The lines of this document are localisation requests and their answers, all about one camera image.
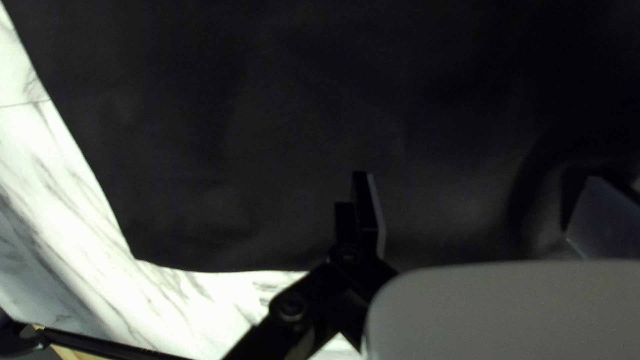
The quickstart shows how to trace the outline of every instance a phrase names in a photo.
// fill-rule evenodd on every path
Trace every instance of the black backdrop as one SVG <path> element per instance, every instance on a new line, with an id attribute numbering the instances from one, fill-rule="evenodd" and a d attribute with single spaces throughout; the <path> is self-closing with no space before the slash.
<path id="1" fill-rule="evenodd" d="M 352 170 L 399 270 L 560 256 L 565 170 L 637 175 L 632 1 L 3 2 L 160 265 L 309 269 Z"/>

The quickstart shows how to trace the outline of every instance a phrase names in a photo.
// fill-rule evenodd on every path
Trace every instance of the white object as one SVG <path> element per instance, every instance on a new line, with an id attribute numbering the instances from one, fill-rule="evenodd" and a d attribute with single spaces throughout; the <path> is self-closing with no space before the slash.
<path id="1" fill-rule="evenodd" d="M 421 269 L 377 294 L 370 360 L 635 359 L 640 261 L 517 261 Z"/>

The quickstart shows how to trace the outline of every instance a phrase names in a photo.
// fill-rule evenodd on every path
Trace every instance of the black metal bracket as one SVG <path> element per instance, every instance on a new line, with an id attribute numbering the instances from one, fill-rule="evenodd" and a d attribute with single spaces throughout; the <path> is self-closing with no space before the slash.
<path id="1" fill-rule="evenodd" d="M 223 360 L 305 360 L 338 332 L 360 350 L 369 304 L 397 272 L 381 260 L 382 212 L 372 175 L 353 172 L 351 202 L 335 203 L 335 244 L 326 261 L 279 293 L 269 314 Z M 16 357 L 50 343 L 116 360 L 188 360 L 110 341 L 42 329 L 21 338 L 26 324 L 0 327 L 0 357 Z"/>

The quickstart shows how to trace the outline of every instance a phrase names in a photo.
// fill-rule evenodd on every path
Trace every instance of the black metal bar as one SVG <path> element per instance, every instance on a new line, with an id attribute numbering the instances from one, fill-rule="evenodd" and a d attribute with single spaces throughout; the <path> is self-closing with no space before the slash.
<path id="1" fill-rule="evenodd" d="M 328 320 L 351 345 L 360 350 L 362 332 L 369 305 L 352 290 L 342 293 L 330 305 Z"/>
<path id="2" fill-rule="evenodd" d="M 359 265 L 336 264 L 349 288 L 366 303 L 370 303 L 378 290 L 398 272 L 378 258 L 364 257 Z"/>
<path id="3" fill-rule="evenodd" d="M 269 314 L 224 360 L 306 360 L 337 334 L 325 320 L 328 304 L 347 288 L 340 272 L 322 264 L 278 294 Z"/>
<path id="4" fill-rule="evenodd" d="M 42 334 L 54 345 L 114 360 L 189 360 L 155 350 L 44 328 Z"/>

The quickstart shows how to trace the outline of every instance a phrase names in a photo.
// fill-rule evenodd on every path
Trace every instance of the white marble surface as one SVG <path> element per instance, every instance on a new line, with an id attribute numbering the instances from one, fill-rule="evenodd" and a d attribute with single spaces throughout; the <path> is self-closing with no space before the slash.
<path id="1" fill-rule="evenodd" d="M 0 63 L 0 307 L 12 318 L 218 359 L 303 275 L 135 260 L 2 6 Z M 358 358 L 341 337 L 315 356 Z"/>

